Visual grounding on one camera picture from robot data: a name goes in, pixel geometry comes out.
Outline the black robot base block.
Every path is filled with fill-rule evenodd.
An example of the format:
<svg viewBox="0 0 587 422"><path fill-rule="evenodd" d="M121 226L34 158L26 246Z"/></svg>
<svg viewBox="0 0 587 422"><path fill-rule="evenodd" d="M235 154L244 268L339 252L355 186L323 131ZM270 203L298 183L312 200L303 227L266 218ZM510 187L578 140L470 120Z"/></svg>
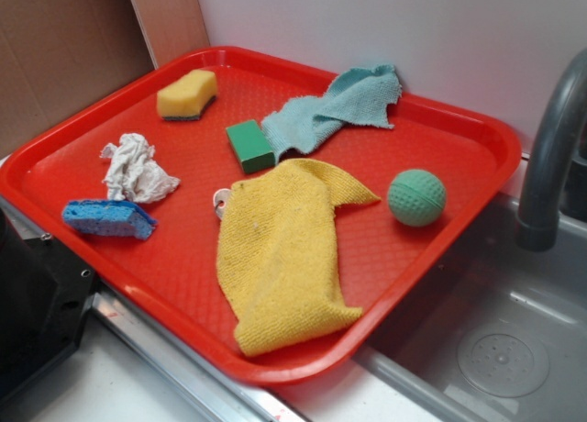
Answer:
<svg viewBox="0 0 587 422"><path fill-rule="evenodd" d="M98 283L61 241L23 239L1 215L2 404L77 351Z"/></svg>

